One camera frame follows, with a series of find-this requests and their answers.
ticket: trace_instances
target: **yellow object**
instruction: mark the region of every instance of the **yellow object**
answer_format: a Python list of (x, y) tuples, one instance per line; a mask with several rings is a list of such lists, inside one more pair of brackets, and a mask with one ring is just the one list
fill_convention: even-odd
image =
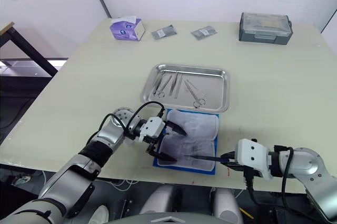
[(249, 213), (247, 213), (245, 210), (243, 210), (241, 207), (239, 208), (240, 211), (242, 211), (245, 215), (247, 215), (249, 218), (251, 218), (252, 220), (254, 219), (253, 216), (251, 216)]

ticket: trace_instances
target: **floor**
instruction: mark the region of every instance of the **floor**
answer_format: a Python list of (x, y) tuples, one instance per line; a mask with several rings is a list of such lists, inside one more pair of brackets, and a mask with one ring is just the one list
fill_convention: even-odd
[[(4, 140), (5, 136), (13, 128), (16, 122), (34, 102), (40, 91), (46, 86), (50, 78), (47, 77), (0, 77), (1, 81), (1, 110), (0, 110), (0, 127), (1, 139), (0, 143)], [(8, 176), (18, 176), (23, 174), (24, 171), (17, 171), (13, 167), (1, 166), (0, 180), (6, 181)], [(47, 180), (53, 175), (52, 172), (45, 172)], [(30, 181), (18, 185), (26, 191), (38, 194), (44, 183), (44, 176), (42, 171), (31, 171), (29, 174)], [(142, 205), (147, 198), (154, 192), (160, 183), (139, 182), (132, 185), (128, 191), (117, 191), (110, 183), (104, 181), (94, 181), (95, 191), (90, 197), (88, 203), (83, 211), (76, 217), (66, 220), (65, 223), (87, 223), (91, 214), (101, 204), (108, 206), (110, 211), (110, 220), (118, 219), (120, 217), (120, 206), (123, 200), (131, 201), (129, 208), (129, 215), (136, 215), (139, 213)], [(186, 186), (175, 185), (182, 190), (182, 202), (180, 211), (197, 212), (210, 215), (210, 187), (200, 186)], [(240, 190), (233, 190), (234, 195), (239, 194)], [(255, 192), (256, 198), (260, 202), (270, 202), (282, 204), (279, 193), (269, 192)], [(308, 211), (310, 206), (305, 195), (302, 194), (289, 194), (289, 205), (300, 210)], [(237, 198), (237, 202), (241, 208), (255, 217), (255, 222), (251, 222), (250, 218), (244, 215), (245, 223), (313, 223), (300, 217), (294, 217), (288, 212), (280, 211), (279, 216), (283, 216), (283, 222), (272, 222), (270, 213), (272, 208), (258, 208), (253, 204), (247, 191), (243, 191)]]

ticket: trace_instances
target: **tissue box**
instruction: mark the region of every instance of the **tissue box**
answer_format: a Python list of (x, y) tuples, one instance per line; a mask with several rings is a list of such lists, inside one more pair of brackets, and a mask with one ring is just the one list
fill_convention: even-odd
[(131, 23), (128, 21), (123, 21), (123, 19), (124, 18), (120, 18), (120, 21), (115, 22), (110, 26), (110, 30), (115, 39), (126, 41), (140, 41), (145, 32), (142, 20), (140, 18), (137, 18), (135, 20), (135, 23)]

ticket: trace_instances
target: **clear lid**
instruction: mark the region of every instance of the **clear lid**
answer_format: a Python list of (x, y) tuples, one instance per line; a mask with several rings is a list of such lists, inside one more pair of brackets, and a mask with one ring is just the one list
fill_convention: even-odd
[(289, 36), (291, 29), (286, 15), (243, 13), (245, 33), (273, 33), (277, 36)]

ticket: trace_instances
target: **beige tabletop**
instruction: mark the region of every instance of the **beige tabletop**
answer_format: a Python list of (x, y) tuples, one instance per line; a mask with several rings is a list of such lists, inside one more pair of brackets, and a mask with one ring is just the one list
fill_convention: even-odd
[[(238, 23), (143, 21), (140, 42), (117, 41), (104, 20), (61, 68), (0, 147), (0, 162), (57, 171), (85, 145), (105, 114), (140, 105), (155, 65), (173, 63), (226, 69), (230, 105), (220, 114), (218, 155), (239, 139), (307, 147), (337, 176), (337, 56), (311, 25), (293, 25), (288, 45), (238, 41)], [(153, 40), (173, 24), (178, 34)], [(191, 31), (212, 25), (217, 34), (197, 41)], [(141, 115), (154, 113), (150, 108)], [(217, 164), (216, 175), (155, 168), (146, 143), (122, 145), (100, 177), (199, 186), (245, 188), (243, 174)], [(280, 191), (281, 179), (255, 178), (256, 190)], [(295, 179), (288, 192), (304, 192)]]

